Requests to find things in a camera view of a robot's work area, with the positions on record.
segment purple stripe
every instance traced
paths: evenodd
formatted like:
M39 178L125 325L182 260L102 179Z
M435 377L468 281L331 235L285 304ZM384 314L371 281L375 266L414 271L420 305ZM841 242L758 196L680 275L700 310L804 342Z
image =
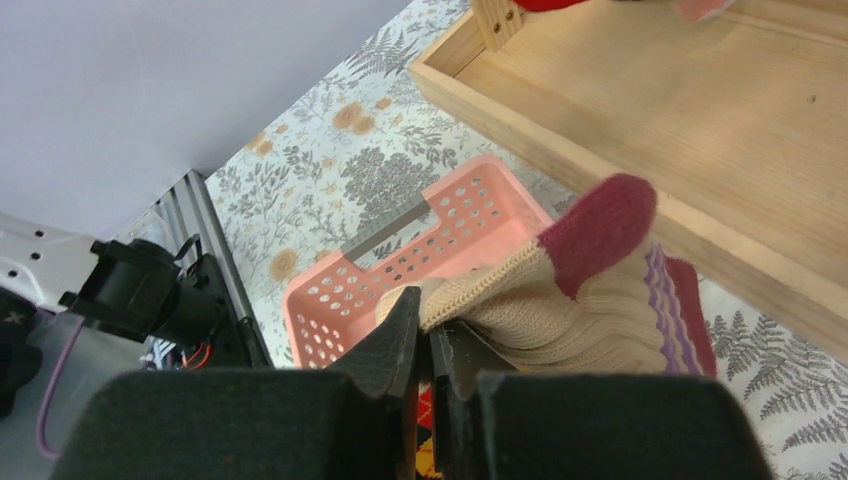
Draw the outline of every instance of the purple stripe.
M695 355L692 351L692 344L689 342L689 339L686 338L685 327L683 326L683 319L680 315L680 304L677 301L677 298L672 296L671 293L671 285L672 279L668 274L666 257L665 253L662 251L662 248L659 246L655 247L659 251L660 263L662 264L662 268L660 271L660 277L662 281L663 293L665 293L666 298L669 300L670 307L669 312L671 313L671 318L674 319L674 323L677 326L677 341L680 342L680 345L683 346L683 361L686 363L686 366L689 367L689 373L701 373L701 370L698 368L697 363L695 362Z
M652 248L651 251L645 256L645 261L648 264L648 274L645 276L645 283L648 285L648 290L650 291L650 298L648 299L648 305L654 309L654 312L657 314L657 330L660 331L663 335L663 345L660 348L660 352L665 356L665 372L666 373L677 373L680 371L680 367L677 365L677 362L674 358L674 345L669 340L669 332L668 325L665 321L665 315L663 315L662 310L658 305L659 300L659 292L656 287L654 287L654 278L659 278L659 272L656 268L656 256L657 249Z

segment knit sock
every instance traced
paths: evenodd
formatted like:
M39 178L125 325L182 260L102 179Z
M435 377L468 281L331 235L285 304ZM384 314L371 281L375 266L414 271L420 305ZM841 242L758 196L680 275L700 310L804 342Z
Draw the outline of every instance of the knit sock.
M610 177L502 264L417 282L422 330L462 318L523 370L714 375L694 269L650 235L656 201L648 182Z

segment wooden tray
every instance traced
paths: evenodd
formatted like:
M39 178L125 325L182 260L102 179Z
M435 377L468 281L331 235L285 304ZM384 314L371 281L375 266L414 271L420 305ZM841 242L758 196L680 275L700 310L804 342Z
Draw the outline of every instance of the wooden tray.
M410 72L577 192L649 179L673 253L848 361L848 2L737 3L689 24L662 1L473 0Z

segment floral tablecloth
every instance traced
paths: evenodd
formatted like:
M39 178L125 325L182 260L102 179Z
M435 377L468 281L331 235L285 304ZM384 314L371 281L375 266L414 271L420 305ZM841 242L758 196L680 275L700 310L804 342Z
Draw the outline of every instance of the floral tablecloth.
M427 103L406 73L467 8L415 0L209 179L278 367L292 365L288 281L467 159L494 153L552 215L569 206L569 191ZM848 368L713 282L701 293L721 379L779 478L848 479Z

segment plastic basket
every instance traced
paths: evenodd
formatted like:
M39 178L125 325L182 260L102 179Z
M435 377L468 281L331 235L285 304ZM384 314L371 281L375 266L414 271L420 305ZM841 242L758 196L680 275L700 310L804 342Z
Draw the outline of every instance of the plastic basket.
M356 266L428 211L437 217L434 227L374 267ZM283 312L295 365L325 367L364 338L375 328L374 308L386 290L497 264L550 223L499 159L469 160L291 281Z

